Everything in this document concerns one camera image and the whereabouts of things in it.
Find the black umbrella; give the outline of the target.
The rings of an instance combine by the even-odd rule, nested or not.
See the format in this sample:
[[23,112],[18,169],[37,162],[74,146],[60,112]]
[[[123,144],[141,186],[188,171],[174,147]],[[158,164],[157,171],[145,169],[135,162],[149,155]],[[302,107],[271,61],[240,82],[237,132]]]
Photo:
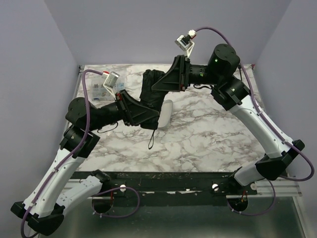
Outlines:
[[[164,72],[160,70],[147,69],[143,73],[142,90],[140,94],[140,102],[143,106],[146,106],[155,111],[161,112],[162,104],[166,96],[166,92],[152,91],[152,86],[158,82],[158,80],[164,76]],[[148,149],[151,150],[154,145],[154,133],[158,128],[159,116],[149,119],[141,124],[141,128],[153,130],[150,141],[148,143]]]

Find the beige zippered umbrella case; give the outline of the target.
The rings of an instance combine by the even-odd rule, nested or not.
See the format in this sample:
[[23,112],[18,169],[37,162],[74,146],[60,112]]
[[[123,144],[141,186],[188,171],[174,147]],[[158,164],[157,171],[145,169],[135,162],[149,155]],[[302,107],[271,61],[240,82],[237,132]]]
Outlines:
[[162,104],[160,117],[158,120],[158,129],[165,129],[169,126],[173,111],[173,101],[165,100]]

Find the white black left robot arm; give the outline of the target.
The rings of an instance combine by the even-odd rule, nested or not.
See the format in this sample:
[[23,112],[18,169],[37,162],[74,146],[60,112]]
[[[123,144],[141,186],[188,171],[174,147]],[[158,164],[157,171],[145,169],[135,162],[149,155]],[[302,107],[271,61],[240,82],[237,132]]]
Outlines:
[[122,120],[126,126],[156,130],[165,93],[142,92],[141,100],[126,90],[115,101],[95,107],[86,97],[75,98],[68,106],[66,119],[71,126],[65,131],[57,155],[49,170],[24,201],[15,202],[11,212],[22,219],[21,235],[27,224],[36,234],[49,236],[63,222],[66,214],[88,197],[99,193],[110,178],[97,170],[81,184],[62,192],[77,168],[87,159],[100,137],[95,130]]

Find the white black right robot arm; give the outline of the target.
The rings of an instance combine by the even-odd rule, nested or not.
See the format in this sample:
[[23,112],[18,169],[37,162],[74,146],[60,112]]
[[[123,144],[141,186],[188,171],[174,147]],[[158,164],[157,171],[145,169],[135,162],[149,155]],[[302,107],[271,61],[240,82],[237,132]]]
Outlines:
[[207,65],[191,64],[186,56],[179,55],[152,90],[179,92],[185,91],[191,84],[212,86],[211,95],[215,101],[236,116],[265,151],[261,160],[234,172],[234,183],[246,186],[262,179],[277,179],[305,145],[283,133],[252,100],[250,88],[234,76],[239,63],[240,58],[228,44],[218,44]]

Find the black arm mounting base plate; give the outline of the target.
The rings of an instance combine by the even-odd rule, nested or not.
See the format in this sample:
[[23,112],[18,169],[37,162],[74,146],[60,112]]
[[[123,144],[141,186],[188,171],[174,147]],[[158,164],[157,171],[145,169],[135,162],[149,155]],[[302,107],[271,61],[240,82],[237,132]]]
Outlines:
[[240,186],[228,172],[102,172],[104,195],[97,199],[115,207],[225,206],[227,196],[256,195],[250,185]]

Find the aluminium front rail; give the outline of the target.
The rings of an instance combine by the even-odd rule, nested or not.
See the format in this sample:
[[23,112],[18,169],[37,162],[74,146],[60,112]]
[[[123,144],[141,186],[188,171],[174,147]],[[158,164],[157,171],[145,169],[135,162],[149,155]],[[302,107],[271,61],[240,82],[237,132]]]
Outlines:
[[[295,181],[278,178],[271,181],[275,189],[275,197],[301,197],[302,192],[299,184]],[[273,197],[273,188],[266,179],[252,182],[237,193],[226,193],[227,198],[241,197],[245,191],[245,196],[248,198],[270,198]]]

